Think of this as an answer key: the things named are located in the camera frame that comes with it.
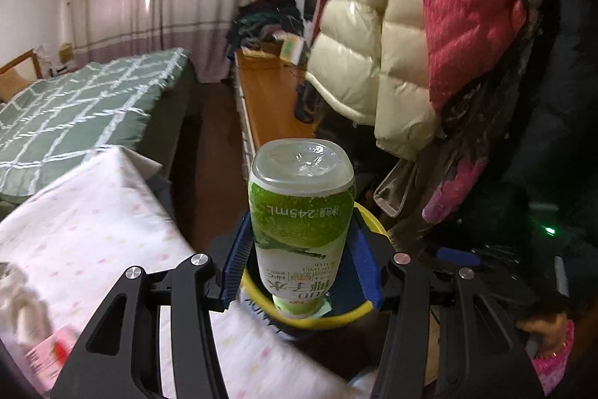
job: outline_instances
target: wooden headboard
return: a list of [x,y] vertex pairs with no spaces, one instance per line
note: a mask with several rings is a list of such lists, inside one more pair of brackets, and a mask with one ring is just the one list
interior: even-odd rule
[[29,50],[26,53],[23,53],[22,55],[15,58],[14,60],[10,61],[9,63],[6,63],[2,68],[0,68],[0,74],[4,73],[5,71],[10,70],[10,68],[14,68],[17,65],[20,65],[24,61],[27,61],[29,58],[31,58],[31,61],[34,64],[36,77],[38,79],[40,79],[42,77],[40,61],[38,60],[37,55],[35,54],[35,52],[33,50]]

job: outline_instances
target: green bedspread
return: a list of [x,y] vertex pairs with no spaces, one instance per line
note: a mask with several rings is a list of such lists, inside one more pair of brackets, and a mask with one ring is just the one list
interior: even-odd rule
[[18,93],[0,107],[0,199],[22,202],[101,146],[136,149],[187,63],[180,48],[91,63]]

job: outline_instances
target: cream puffer jacket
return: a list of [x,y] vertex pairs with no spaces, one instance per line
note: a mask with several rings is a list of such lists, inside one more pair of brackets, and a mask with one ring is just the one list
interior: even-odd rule
[[326,102],[414,161],[434,138],[423,0],[328,0],[307,66]]

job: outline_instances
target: wooden desk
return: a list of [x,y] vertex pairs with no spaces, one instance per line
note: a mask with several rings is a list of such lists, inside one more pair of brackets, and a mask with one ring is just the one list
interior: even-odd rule
[[243,130],[243,152],[249,168],[255,152],[274,139],[313,137],[313,125],[295,119],[297,83],[304,72],[278,58],[249,58],[236,54],[237,110]]

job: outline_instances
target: brown floor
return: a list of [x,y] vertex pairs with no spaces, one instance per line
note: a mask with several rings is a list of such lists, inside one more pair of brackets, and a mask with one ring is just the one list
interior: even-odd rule
[[170,177],[176,220],[197,251],[247,209],[241,129],[232,87],[196,84]]

